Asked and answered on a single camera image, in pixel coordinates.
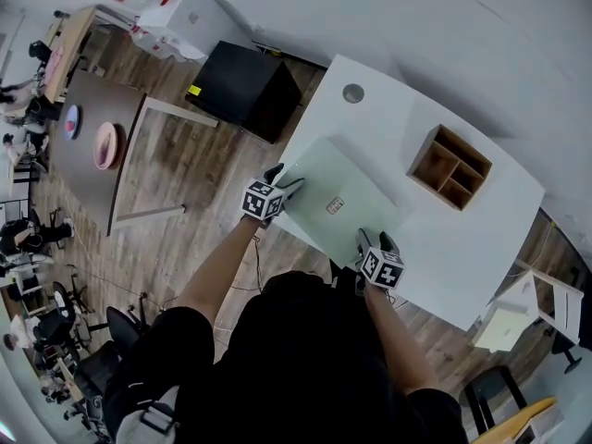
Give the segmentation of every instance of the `white table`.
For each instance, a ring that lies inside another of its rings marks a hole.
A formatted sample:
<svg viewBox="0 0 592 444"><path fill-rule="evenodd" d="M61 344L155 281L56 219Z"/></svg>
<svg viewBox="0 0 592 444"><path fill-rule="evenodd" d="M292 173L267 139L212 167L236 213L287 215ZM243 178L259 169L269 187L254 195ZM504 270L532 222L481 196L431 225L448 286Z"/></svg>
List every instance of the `white table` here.
<svg viewBox="0 0 592 444"><path fill-rule="evenodd" d="M343 88L350 83L363 87L362 102L350 104L343 98ZM440 123L493 164L485 184L462 212L407 177L428 132ZM399 226L389 232L406 264L397 293L467 330L520 251L544 194L540 184L497 144L448 109L339 55L280 161L290 167L320 137L329 137L401 215ZM275 222L318 248L285 213Z"/></svg>

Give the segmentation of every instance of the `grey circle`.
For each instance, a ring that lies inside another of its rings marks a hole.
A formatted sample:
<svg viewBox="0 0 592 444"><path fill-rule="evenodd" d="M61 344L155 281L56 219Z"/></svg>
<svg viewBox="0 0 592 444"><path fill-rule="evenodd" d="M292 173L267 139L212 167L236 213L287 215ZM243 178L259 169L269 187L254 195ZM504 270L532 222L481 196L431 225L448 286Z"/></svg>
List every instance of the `grey circle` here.
<svg viewBox="0 0 592 444"><path fill-rule="evenodd" d="M364 99L364 89L358 84L348 84L343 88L343 98L350 104L357 104Z"/></svg>

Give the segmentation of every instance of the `person in black clothing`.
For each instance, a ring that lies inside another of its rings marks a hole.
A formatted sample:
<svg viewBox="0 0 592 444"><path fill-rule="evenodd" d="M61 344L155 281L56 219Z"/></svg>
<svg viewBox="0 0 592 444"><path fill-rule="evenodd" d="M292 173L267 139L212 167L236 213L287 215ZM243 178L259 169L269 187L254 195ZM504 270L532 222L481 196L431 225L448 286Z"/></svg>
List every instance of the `person in black clothing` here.
<svg viewBox="0 0 592 444"><path fill-rule="evenodd" d="M47 243L73 236L74 224L70 218L65 218L59 227L37 226L24 218L12 220L0 228L0 253L4 257L39 253Z"/></svg>
<svg viewBox="0 0 592 444"><path fill-rule="evenodd" d="M438 389L384 291L366 283L363 297L354 294L352 270L338 272L336 288L303 272L271 278L213 364L216 315L261 226L244 217L123 358L105 392L105 422L117 444L150 444L161 433L161 442L176 444L251 437L466 443L459 403ZM158 414L175 425L154 425L149 416Z"/></svg>

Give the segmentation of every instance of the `black box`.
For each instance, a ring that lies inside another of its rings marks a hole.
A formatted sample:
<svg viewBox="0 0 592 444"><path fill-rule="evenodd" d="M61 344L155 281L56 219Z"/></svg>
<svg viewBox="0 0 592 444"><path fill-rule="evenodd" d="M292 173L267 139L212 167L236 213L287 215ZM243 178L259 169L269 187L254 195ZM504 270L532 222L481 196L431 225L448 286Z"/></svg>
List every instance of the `black box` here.
<svg viewBox="0 0 592 444"><path fill-rule="evenodd" d="M226 42L218 43L185 94L185 100L208 114L270 143L301 98L282 60Z"/></svg>

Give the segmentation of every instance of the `pink bowl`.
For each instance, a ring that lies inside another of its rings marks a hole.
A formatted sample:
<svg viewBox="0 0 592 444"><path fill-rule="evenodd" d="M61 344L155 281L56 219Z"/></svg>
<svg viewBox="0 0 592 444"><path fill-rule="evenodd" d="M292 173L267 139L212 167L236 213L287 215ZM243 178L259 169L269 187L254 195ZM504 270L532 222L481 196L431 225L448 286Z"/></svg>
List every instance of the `pink bowl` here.
<svg viewBox="0 0 592 444"><path fill-rule="evenodd" d="M113 164L117 155L117 130L113 124L106 122L99 127L92 154L99 169L107 169Z"/></svg>

